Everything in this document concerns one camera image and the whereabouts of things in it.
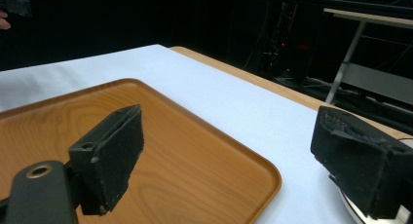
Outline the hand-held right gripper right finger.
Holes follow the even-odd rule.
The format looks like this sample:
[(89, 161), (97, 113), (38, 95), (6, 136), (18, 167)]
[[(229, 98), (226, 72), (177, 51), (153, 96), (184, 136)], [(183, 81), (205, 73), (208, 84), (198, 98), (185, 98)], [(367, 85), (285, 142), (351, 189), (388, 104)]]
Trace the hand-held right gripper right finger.
[(330, 179), (365, 216), (394, 219), (413, 213), (413, 148), (358, 117), (319, 108), (311, 152)]

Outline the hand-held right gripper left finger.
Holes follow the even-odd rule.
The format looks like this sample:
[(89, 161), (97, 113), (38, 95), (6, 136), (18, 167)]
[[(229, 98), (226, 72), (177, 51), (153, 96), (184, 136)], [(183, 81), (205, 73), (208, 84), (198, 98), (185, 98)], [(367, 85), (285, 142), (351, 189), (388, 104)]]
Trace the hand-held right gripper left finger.
[(69, 181), (85, 215), (114, 209), (144, 148), (138, 104), (110, 113), (69, 148)]

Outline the white plate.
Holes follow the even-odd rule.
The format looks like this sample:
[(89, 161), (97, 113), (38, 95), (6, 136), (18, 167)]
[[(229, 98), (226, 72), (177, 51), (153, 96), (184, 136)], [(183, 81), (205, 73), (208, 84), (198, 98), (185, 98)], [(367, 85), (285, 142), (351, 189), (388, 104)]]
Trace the white plate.
[(374, 219), (365, 216), (342, 191), (339, 191), (339, 195), (356, 224), (413, 224), (413, 195), (402, 202), (394, 219)]

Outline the grey metal-legged table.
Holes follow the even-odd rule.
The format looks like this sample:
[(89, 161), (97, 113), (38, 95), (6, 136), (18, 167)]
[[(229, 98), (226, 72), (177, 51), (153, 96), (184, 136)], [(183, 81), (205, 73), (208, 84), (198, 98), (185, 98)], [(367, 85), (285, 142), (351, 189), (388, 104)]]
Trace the grey metal-legged table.
[(323, 11), (332, 14), (336, 18), (351, 19), (358, 22), (357, 31), (340, 64), (325, 102), (332, 103), (340, 85), (345, 83), (413, 105), (413, 80), (351, 62), (361, 34), (368, 23), (413, 29), (413, 19), (400, 19), (329, 8), (324, 8)]

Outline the brown wooden tray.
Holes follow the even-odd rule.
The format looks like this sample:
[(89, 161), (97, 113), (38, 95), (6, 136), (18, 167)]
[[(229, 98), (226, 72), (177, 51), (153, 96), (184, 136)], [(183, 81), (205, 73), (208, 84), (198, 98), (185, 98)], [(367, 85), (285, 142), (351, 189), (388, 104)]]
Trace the brown wooden tray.
[(135, 79), (0, 112), (0, 199), (15, 174), (67, 162), (68, 149), (111, 112), (140, 105), (144, 149), (129, 188), (104, 216), (80, 224), (251, 224), (282, 186), (278, 169)]

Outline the dark equipment stand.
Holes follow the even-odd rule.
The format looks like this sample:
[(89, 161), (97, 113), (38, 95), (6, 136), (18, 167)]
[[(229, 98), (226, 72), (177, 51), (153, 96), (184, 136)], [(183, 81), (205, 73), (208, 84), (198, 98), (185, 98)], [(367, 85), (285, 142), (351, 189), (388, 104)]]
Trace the dark equipment stand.
[(305, 66), (298, 56), (299, 32), (297, 20), (300, 18), (299, 3), (273, 1), (268, 16), (262, 42), (261, 61), (258, 74), (267, 79), (277, 79), (287, 73), (297, 82), (305, 78)]

